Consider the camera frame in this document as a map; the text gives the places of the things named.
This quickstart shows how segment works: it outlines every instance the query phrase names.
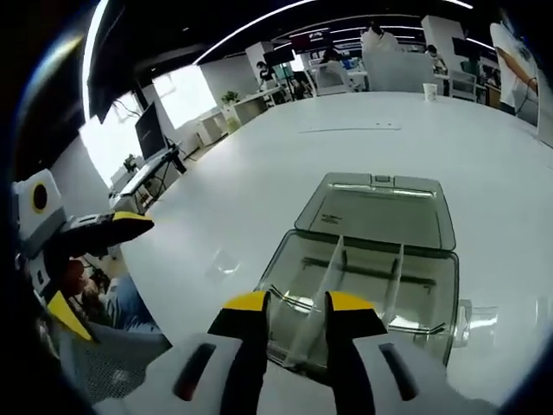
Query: window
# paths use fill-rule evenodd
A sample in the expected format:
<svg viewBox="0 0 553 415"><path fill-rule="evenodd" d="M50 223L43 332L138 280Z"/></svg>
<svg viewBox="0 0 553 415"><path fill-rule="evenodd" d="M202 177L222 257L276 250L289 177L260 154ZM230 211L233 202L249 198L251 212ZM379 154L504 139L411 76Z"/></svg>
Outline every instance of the window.
<svg viewBox="0 0 553 415"><path fill-rule="evenodd" d="M155 78L154 87L175 128L217 105L200 67L195 65Z"/></svg>
<svg viewBox="0 0 553 415"><path fill-rule="evenodd" d="M175 84L171 79L171 74L167 73L166 75L160 76L154 80L154 87L156 88L157 95L159 98L163 98L170 93L176 91Z"/></svg>
<svg viewBox="0 0 553 415"><path fill-rule="evenodd" d="M114 102L103 124L93 117L79 129L92 163L108 188L129 154L142 155L135 130L141 112L134 96L127 93Z"/></svg>
<svg viewBox="0 0 553 415"><path fill-rule="evenodd" d="M303 72L303 69L305 68L303 66L302 57L299 54L296 54L296 52L292 51L292 54L294 55L294 60L290 62L290 65L292 66L292 70L294 72Z"/></svg>

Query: plastic container lid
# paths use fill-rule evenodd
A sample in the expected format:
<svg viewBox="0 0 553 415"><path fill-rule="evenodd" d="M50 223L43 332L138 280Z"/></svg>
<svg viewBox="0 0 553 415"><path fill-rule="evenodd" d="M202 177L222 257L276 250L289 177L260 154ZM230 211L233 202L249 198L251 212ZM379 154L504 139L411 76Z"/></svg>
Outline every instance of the plastic container lid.
<svg viewBox="0 0 553 415"><path fill-rule="evenodd" d="M406 246L455 249L442 186L417 177L328 173L295 227Z"/></svg>

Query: white cup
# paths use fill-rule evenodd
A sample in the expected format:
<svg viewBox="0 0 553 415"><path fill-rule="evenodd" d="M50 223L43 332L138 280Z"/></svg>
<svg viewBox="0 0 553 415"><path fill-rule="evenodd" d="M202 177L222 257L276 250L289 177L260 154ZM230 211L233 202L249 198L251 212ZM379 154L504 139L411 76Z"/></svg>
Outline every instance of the white cup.
<svg viewBox="0 0 553 415"><path fill-rule="evenodd" d="M424 99L431 102L435 101L438 96L438 85L437 84L423 84L424 89Z"/></svg>

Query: ceiling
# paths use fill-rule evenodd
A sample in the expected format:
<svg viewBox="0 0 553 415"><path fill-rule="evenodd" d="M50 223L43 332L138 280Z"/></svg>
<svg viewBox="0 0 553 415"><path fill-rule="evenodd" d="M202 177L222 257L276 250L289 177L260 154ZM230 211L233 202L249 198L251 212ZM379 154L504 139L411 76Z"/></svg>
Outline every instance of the ceiling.
<svg viewBox="0 0 553 415"><path fill-rule="evenodd" d="M109 105L129 91L136 79L159 76L186 66L201 57L212 45L247 23L285 7L297 0L233 2L189 2L169 0L110 0L99 28L91 70L92 113ZM467 35L487 44L493 9L476 0L468 10L442 0L343 2L319 0L275 14L241 31L201 62L215 61L241 53L260 41L286 42L288 34L305 28L329 27L332 30L362 27L381 16L381 25L419 26L427 14L461 22ZM26 110L16 158L16 178L22 179L38 169L49 167L78 135L83 125L80 96L80 72L86 29L92 12L83 7L70 23L82 41L60 58L57 71L41 83ZM394 35L415 35L423 41L423 32L390 29ZM343 38L352 32L340 33Z"/></svg>

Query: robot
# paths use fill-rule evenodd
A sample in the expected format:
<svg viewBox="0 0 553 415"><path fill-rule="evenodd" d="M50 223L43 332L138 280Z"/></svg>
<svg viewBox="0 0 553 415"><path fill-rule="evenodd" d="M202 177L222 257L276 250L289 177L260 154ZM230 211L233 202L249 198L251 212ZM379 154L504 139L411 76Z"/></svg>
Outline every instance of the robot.
<svg viewBox="0 0 553 415"><path fill-rule="evenodd" d="M27 270L37 303L88 341L93 334L60 291L71 257L98 254L150 230L148 218L125 212L68 217L49 171L14 184L19 234L16 263ZM446 379L443 365L410 342L390 335L372 304L328 291L327 375L339 415L491 414L493 405L467 399ZM106 399L98 413L198 415L257 413L267 369L270 293L233 298L207 333L193 335L152 361L144 383L123 399Z"/></svg>

